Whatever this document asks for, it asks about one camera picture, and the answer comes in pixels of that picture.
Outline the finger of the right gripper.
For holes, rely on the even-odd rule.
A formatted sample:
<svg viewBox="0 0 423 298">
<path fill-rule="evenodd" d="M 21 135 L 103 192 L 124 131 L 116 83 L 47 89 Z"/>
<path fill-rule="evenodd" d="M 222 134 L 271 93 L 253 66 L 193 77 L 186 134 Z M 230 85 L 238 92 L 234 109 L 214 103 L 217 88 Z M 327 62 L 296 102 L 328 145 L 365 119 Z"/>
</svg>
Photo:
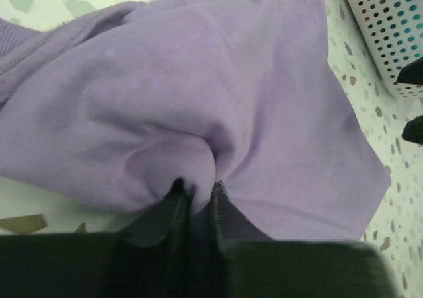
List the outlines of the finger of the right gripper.
<svg viewBox="0 0 423 298">
<path fill-rule="evenodd" d="M 406 123 L 401 134 L 403 140 L 418 145 L 423 144 L 423 115 Z"/>
<path fill-rule="evenodd" d="M 422 84 L 423 83 L 423 58 L 419 58 L 403 67 L 397 76 L 397 83 Z"/>
</svg>

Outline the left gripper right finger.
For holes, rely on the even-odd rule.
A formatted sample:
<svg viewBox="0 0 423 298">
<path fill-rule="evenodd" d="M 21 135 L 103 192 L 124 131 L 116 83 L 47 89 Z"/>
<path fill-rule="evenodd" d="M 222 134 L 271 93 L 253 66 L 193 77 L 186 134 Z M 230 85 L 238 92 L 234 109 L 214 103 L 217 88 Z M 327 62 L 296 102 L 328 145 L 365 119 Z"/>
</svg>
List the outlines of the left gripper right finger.
<svg viewBox="0 0 423 298">
<path fill-rule="evenodd" d="M 230 201 L 222 182 L 211 199 L 212 297 L 391 297 L 383 259 L 362 242 L 276 241 Z"/>
</svg>

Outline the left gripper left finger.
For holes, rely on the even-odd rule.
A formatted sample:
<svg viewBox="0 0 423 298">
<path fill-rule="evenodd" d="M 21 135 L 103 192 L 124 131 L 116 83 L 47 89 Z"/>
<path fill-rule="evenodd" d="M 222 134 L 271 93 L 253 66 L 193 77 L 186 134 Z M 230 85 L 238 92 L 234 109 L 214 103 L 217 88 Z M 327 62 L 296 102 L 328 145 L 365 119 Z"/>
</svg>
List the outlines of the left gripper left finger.
<svg viewBox="0 0 423 298">
<path fill-rule="evenodd" d="M 2 297 L 186 297 L 181 180 L 117 232 L 1 237 Z"/>
</svg>

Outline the purple t shirt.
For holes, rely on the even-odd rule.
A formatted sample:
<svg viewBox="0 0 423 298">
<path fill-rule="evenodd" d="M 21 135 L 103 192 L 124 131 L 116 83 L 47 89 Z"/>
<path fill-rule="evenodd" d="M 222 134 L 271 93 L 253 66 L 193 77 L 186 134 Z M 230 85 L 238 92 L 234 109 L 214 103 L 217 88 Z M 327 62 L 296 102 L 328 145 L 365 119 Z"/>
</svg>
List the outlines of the purple t shirt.
<svg viewBox="0 0 423 298">
<path fill-rule="evenodd" d="M 154 0 L 1 22 L 1 176 L 114 211 L 213 185 L 275 239 L 364 233 L 391 180 L 327 62 L 324 0 Z"/>
</svg>

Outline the white laundry basket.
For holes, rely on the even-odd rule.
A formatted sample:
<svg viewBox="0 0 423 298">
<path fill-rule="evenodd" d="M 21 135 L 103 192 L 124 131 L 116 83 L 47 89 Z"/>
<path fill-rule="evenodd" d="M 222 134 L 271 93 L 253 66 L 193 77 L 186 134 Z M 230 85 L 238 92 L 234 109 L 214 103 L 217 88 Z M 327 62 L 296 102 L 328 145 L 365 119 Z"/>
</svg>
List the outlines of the white laundry basket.
<svg viewBox="0 0 423 298">
<path fill-rule="evenodd" d="M 422 57 L 422 0 L 347 0 L 385 88 L 397 98 L 422 98 L 422 83 L 396 82 Z"/>
</svg>

